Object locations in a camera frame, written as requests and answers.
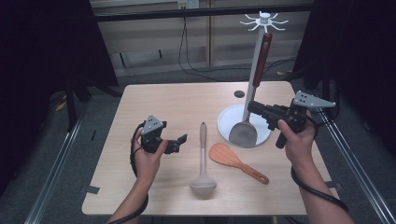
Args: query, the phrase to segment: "gray ladle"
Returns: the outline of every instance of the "gray ladle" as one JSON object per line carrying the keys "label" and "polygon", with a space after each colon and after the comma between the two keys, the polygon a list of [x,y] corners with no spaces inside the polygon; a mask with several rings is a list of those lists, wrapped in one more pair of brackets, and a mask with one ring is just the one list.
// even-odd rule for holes
{"label": "gray ladle", "polygon": [[190,188],[197,194],[209,195],[217,183],[206,174],[206,124],[202,122],[200,129],[201,137],[201,173],[198,178],[194,179]]}
{"label": "gray ladle", "polygon": [[[256,89],[262,82],[262,73],[264,72],[264,66],[267,61],[268,51],[271,45],[272,35],[264,34],[262,37],[262,46],[260,48],[259,59],[257,60],[256,71],[254,74],[252,86],[253,92],[251,93],[251,101],[254,100]],[[239,147],[255,147],[257,142],[257,131],[256,128],[249,122],[250,113],[247,114],[245,120],[236,123],[230,131],[229,141]]]}

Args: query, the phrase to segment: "hand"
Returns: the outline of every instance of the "hand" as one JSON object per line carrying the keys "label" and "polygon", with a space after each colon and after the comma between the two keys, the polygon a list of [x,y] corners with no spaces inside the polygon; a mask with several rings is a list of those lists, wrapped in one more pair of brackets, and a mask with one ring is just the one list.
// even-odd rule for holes
{"label": "hand", "polygon": [[155,153],[148,153],[141,148],[138,142],[142,131],[143,129],[137,131],[133,143],[135,148],[134,160],[136,162],[137,180],[151,184],[160,168],[161,156],[166,150],[168,141],[163,140]]}
{"label": "hand", "polygon": [[277,125],[288,139],[285,150],[291,164],[298,165],[313,162],[311,150],[315,136],[314,124],[308,120],[305,123],[304,130],[300,133],[295,133],[284,120],[279,120]]}

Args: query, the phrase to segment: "orange spatula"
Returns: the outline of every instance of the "orange spatula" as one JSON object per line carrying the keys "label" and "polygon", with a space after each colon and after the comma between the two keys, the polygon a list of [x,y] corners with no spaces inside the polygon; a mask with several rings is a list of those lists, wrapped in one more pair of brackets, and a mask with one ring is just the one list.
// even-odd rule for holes
{"label": "orange spatula", "polygon": [[239,168],[265,185],[269,183],[267,176],[242,163],[238,156],[236,156],[236,154],[227,145],[216,143],[212,148],[210,148],[209,157],[220,164]]}

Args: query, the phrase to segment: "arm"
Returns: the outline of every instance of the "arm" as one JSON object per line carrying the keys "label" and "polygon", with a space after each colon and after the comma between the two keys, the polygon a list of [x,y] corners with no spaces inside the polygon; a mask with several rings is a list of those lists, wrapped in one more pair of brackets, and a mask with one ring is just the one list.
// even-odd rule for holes
{"label": "arm", "polygon": [[[136,134],[136,140],[134,141],[134,148],[140,148],[140,144],[137,141],[140,138],[142,129]],[[161,156],[166,150],[168,142],[163,140],[155,153],[148,153],[144,149],[138,149],[135,151],[135,160],[137,168],[137,179],[134,182],[134,186],[128,193],[126,198],[120,204],[116,212],[108,220],[109,222],[115,221],[119,218],[126,217],[133,212],[137,211],[148,195],[149,189],[154,181],[155,175],[160,168]],[[139,218],[133,218],[128,222],[135,224],[138,223]]]}
{"label": "arm", "polygon": [[[312,158],[311,150],[315,135],[313,124],[308,121],[305,130],[301,133],[294,133],[284,120],[280,120],[278,126],[288,139],[285,145],[286,156],[298,178],[307,186],[332,195]],[[349,214],[339,206],[301,188],[300,192],[310,223],[354,223]]]}

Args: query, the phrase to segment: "person's left hand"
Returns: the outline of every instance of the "person's left hand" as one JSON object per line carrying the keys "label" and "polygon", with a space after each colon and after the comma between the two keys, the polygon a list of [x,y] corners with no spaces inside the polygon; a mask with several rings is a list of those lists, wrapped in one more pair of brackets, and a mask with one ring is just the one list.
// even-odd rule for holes
{"label": "person's left hand", "polygon": [[149,153],[145,149],[141,148],[138,141],[142,131],[143,129],[137,131],[134,143],[132,143],[134,144],[135,150],[134,160],[136,162],[137,180],[145,182],[148,181],[148,183],[152,183],[154,181],[155,175],[158,172],[158,169],[160,168],[161,156],[166,150],[168,141],[163,140],[155,153]]}

